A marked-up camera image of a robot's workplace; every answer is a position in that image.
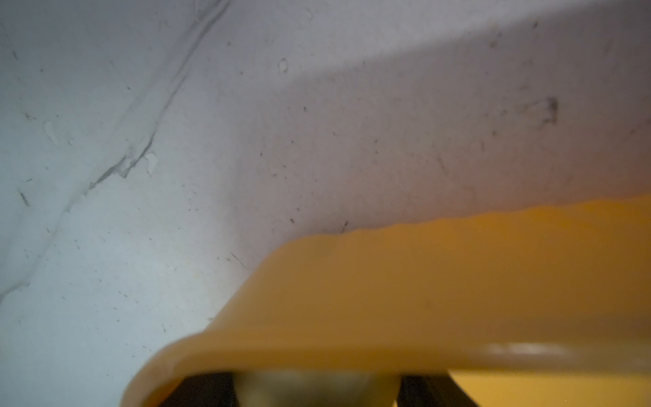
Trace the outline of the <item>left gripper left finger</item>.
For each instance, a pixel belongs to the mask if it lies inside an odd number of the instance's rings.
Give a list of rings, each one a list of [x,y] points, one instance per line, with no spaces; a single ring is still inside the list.
[[[237,407],[232,373],[210,373],[184,379],[160,407]]]

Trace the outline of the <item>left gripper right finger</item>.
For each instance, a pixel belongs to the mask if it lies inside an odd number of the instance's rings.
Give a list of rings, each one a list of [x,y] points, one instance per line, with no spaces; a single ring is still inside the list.
[[[397,407],[478,407],[448,374],[403,376]]]

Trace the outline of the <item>matte gold ball ornament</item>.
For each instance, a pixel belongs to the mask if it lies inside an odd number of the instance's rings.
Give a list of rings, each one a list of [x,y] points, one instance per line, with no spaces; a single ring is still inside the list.
[[[252,371],[234,376],[241,406],[392,406],[402,378],[362,372]]]

